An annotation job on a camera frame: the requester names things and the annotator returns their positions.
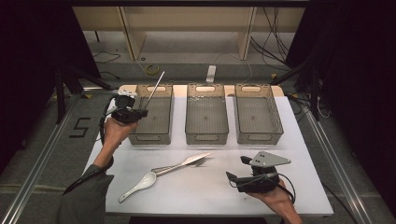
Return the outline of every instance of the gray plastic container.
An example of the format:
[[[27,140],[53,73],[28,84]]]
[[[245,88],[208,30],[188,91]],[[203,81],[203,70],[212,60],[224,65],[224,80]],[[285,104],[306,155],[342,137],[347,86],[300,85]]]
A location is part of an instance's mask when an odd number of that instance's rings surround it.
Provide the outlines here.
[[[143,108],[154,86],[138,85],[134,109]],[[172,117],[174,107],[173,86],[160,84],[147,106],[148,116],[138,121],[139,125],[129,135],[132,145],[171,144]]]
[[[237,84],[234,102],[238,144],[276,145],[283,128],[271,86]]]
[[[185,132],[189,145],[227,143],[229,128],[222,84],[188,85]]]

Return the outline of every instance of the white tabletop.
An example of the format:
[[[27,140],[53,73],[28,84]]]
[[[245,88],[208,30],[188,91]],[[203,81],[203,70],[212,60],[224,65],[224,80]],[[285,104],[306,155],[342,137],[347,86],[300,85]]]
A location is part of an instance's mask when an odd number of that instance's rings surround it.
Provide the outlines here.
[[[114,154],[114,165],[107,171],[114,175],[106,197],[106,211],[127,216],[187,217],[262,217],[274,213],[262,202],[230,186],[226,171],[238,177],[250,176],[251,168],[241,156],[253,158],[259,151],[291,160],[276,167],[286,175],[296,190],[295,207],[301,216],[329,216],[333,211],[320,184],[317,171],[286,97],[276,97],[276,106],[284,133],[276,146],[238,145],[236,142],[233,97],[226,97],[230,132],[224,146],[189,146],[184,133],[186,98],[176,97],[172,126],[172,143],[167,146],[132,146],[122,142]],[[101,149],[98,141],[87,167]],[[136,185],[152,168],[174,165],[190,155],[211,151],[202,167],[184,167],[159,176],[148,189],[132,194],[123,203],[118,198]]]

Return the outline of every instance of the human hand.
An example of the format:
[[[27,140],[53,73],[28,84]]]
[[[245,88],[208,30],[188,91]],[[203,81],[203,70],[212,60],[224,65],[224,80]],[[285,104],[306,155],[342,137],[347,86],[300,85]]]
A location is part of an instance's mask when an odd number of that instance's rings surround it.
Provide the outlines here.
[[[105,123],[105,141],[104,145],[116,149],[120,143],[128,137],[137,123],[121,123],[113,118],[108,118]]]
[[[286,188],[285,183],[282,179],[279,181],[279,185]],[[274,190],[267,193],[248,193],[248,195],[259,199],[260,201],[267,204],[267,206],[273,210],[276,214],[283,217],[286,223],[303,223],[300,216],[297,214],[294,206],[291,202],[289,194],[283,189],[276,187]]]
[[[105,123],[105,141],[102,150],[99,152],[93,164],[99,167],[106,166],[120,143],[125,140],[128,134],[136,127],[137,123],[124,124],[113,118],[107,118]]]

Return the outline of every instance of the sleeve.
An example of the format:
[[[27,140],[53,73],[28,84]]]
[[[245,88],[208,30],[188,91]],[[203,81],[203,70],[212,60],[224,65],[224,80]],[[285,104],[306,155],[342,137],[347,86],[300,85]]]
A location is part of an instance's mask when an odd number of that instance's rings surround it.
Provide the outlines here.
[[[84,174],[95,169],[98,167],[91,165]],[[106,194],[113,178],[103,172],[63,195],[54,223],[104,223]]]

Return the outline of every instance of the white spoon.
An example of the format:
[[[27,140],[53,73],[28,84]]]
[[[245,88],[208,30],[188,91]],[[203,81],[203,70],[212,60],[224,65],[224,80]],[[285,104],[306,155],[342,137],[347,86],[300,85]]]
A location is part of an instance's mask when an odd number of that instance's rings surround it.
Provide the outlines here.
[[[134,186],[132,189],[126,191],[124,194],[122,194],[119,197],[119,203],[122,203],[126,198],[128,198],[135,191],[150,187],[152,184],[154,184],[156,179],[157,179],[157,175],[154,172],[146,173],[145,176],[143,176],[143,178],[139,181],[139,183],[137,183],[136,186]]]

